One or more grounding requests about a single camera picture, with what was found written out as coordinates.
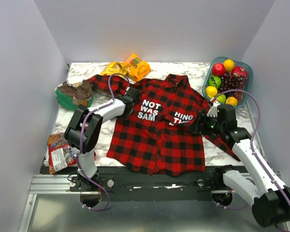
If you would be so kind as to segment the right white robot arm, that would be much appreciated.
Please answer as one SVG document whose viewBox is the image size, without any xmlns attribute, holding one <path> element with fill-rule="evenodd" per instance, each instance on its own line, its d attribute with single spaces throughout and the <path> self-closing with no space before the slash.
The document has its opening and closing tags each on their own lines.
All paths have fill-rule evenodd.
<svg viewBox="0 0 290 232">
<path fill-rule="evenodd" d="M 213 185 L 234 190 L 251 207 L 256 222 L 263 228 L 290 221 L 290 187 L 271 170 L 253 138 L 237 125 L 235 108 L 215 102 L 208 113 L 199 113 L 188 130 L 194 134 L 217 135 L 241 160 L 251 180 L 231 165 L 216 168 Z"/>
</svg>

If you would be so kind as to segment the red black plaid shirt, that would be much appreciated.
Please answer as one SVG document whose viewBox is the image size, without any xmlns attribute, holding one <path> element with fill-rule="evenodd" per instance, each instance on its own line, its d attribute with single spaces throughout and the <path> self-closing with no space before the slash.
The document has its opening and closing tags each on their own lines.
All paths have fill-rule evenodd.
<svg viewBox="0 0 290 232">
<path fill-rule="evenodd" d="M 178 176 L 204 171 L 203 136 L 188 130 L 209 104 L 186 75 L 144 78 L 131 85 L 140 99 L 125 119 L 117 119 L 106 153 L 133 171 Z"/>
</svg>

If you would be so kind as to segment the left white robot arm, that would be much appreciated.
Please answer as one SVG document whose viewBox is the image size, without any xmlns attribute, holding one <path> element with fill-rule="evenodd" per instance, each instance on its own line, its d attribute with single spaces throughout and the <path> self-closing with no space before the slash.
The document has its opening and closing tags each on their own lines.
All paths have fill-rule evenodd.
<svg viewBox="0 0 290 232">
<path fill-rule="evenodd" d="M 97 187 L 94 176 L 97 167 L 94 159 L 94 147 L 97 144 L 102 124 L 113 118 L 126 118 L 132 113 L 133 107 L 139 101 L 141 93 L 128 87 L 122 96 L 117 96 L 101 105 L 86 108 L 79 106 L 64 133 L 72 156 L 75 158 L 78 173 L 83 176 L 81 186 L 87 191 Z"/>
</svg>

